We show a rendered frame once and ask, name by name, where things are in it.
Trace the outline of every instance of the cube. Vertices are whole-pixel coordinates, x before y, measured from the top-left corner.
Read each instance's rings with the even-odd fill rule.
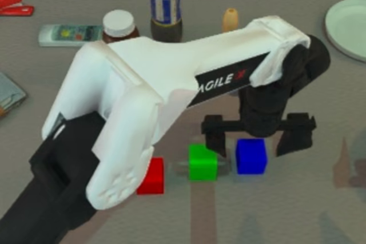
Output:
[[[268,163],[264,139],[239,139],[235,153],[238,174],[264,174]]]
[[[189,145],[189,179],[215,181],[217,179],[217,154],[205,145]]]
[[[164,193],[164,159],[153,157],[150,161],[148,172],[136,194],[163,194]]]

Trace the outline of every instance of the brown jar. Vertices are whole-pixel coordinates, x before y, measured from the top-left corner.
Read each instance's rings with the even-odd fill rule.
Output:
[[[107,13],[103,18],[103,27],[102,39],[105,43],[113,43],[140,36],[132,14],[124,10],[113,10]]]

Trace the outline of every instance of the table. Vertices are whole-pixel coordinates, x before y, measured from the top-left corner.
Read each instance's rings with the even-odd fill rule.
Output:
[[[28,159],[41,144],[41,127],[77,51],[41,48],[38,30],[46,23],[101,23],[109,10],[131,11],[149,36],[149,0],[25,0],[31,18],[0,18],[0,70],[28,93],[18,109],[0,121],[0,216],[31,179]],[[188,144],[202,142],[206,114],[238,116],[235,97],[223,96],[185,112],[158,143],[156,155],[168,164],[166,193],[132,196],[99,212],[62,244],[361,244],[366,242],[366,191],[348,186],[354,161],[365,158],[366,65],[335,50],[322,32],[324,14],[340,0],[182,0],[186,41],[217,34],[228,7],[241,26],[276,14],[326,42],[331,68],[292,98],[288,112],[316,117],[312,148],[275,158],[279,134],[266,139],[265,175],[215,183],[193,183],[172,169],[186,159]],[[240,134],[228,136],[234,148]]]

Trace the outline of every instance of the plate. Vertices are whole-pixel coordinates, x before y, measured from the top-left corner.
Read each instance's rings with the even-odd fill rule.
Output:
[[[366,62],[366,0],[343,0],[325,16],[329,40],[341,52]]]

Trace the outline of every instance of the blue label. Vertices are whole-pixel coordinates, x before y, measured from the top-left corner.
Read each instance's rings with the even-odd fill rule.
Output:
[[[181,0],[150,0],[153,19],[163,25],[174,25],[181,19]]]

